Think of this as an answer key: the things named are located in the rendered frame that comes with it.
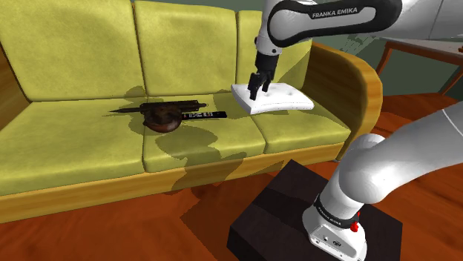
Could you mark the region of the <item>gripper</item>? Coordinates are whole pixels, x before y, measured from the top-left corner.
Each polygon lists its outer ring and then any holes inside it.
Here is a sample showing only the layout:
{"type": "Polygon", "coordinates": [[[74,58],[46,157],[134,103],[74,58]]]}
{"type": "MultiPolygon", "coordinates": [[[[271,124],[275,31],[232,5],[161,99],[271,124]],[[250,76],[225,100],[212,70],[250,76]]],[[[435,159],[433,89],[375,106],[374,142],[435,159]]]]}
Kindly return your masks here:
{"type": "Polygon", "coordinates": [[[267,92],[269,85],[275,77],[279,55],[270,56],[260,51],[257,52],[255,59],[256,73],[251,73],[247,89],[250,91],[249,98],[256,100],[257,92],[262,86],[262,91],[267,92]]]}

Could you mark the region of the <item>wooden table with pale top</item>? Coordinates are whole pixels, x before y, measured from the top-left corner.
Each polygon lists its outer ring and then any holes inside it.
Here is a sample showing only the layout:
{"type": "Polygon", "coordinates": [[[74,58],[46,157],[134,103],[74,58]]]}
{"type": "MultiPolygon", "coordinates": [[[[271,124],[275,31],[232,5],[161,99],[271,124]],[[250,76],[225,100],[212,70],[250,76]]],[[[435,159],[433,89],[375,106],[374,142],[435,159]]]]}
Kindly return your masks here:
{"type": "Polygon", "coordinates": [[[381,75],[385,65],[388,63],[393,50],[426,57],[440,62],[459,66],[456,75],[451,78],[448,84],[439,93],[445,95],[463,77],[463,45],[458,42],[438,42],[411,39],[385,38],[384,51],[375,69],[378,76],[381,75]]]}

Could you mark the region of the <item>dark brown long-handled bowl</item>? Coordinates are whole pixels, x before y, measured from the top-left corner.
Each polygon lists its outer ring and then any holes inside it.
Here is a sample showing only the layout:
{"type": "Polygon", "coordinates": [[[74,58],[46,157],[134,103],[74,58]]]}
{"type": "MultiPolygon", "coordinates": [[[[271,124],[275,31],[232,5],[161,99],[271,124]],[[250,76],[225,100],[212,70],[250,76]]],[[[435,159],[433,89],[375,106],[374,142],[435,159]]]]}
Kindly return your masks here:
{"type": "Polygon", "coordinates": [[[158,133],[168,133],[180,126],[184,113],[195,112],[206,106],[206,103],[197,100],[146,102],[136,108],[116,109],[114,113],[140,112],[144,116],[144,126],[158,133]]]}

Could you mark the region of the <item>yellow-green sofa with wooden frame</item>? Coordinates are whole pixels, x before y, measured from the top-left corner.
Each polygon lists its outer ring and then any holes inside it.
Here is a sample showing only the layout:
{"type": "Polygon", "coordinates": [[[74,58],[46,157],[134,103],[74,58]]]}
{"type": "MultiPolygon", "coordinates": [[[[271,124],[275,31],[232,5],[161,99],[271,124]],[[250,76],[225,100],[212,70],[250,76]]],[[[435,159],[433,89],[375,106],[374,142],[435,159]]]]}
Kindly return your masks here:
{"type": "Polygon", "coordinates": [[[340,159],[383,99],[358,57],[307,42],[276,81],[312,110],[251,116],[230,87],[254,68],[258,11],[130,0],[0,0],[0,45],[29,105],[0,130],[0,223],[340,159]],[[146,102],[197,100],[168,133],[146,102]]]}

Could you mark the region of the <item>black remote control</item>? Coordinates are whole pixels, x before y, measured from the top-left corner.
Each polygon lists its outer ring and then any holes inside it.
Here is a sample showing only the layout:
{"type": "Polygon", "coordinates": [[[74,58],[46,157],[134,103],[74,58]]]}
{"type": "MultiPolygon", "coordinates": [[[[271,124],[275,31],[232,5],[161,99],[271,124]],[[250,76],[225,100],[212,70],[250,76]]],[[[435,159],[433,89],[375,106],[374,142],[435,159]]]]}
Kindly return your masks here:
{"type": "Polygon", "coordinates": [[[224,119],[227,117],[225,111],[213,111],[213,112],[191,112],[183,113],[182,120],[194,120],[194,119],[224,119]]]}

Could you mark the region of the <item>white cushion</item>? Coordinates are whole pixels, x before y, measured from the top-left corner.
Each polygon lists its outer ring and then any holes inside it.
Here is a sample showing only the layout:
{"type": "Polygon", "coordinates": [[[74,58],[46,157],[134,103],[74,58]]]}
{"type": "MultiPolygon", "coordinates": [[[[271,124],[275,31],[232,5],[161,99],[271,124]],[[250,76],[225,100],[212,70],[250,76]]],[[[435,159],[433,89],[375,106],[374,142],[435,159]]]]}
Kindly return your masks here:
{"type": "Polygon", "coordinates": [[[259,89],[255,100],[250,99],[248,85],[234,84],[231,93],[250,115],[279,110],[312,110],[315,106],[308,96],[286,83],[271,83],[266,92],[259,89]]]}

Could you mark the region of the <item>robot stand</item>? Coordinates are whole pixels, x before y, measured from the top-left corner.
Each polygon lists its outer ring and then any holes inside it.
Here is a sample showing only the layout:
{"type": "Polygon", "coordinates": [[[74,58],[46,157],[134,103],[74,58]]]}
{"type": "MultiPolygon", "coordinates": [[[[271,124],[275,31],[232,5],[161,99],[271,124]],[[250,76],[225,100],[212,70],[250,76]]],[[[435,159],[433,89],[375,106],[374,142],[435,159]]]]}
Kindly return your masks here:
{"type": "MultiPolygon", "coordinates": [[[[340,261],[314,246],[303,212],[327,180],[290,161],[231,224],[227,248],[239,261],[340,261]]],[[[360,210],[366,261],[401,261],[402,223],[372,205],[360,210]]]]}

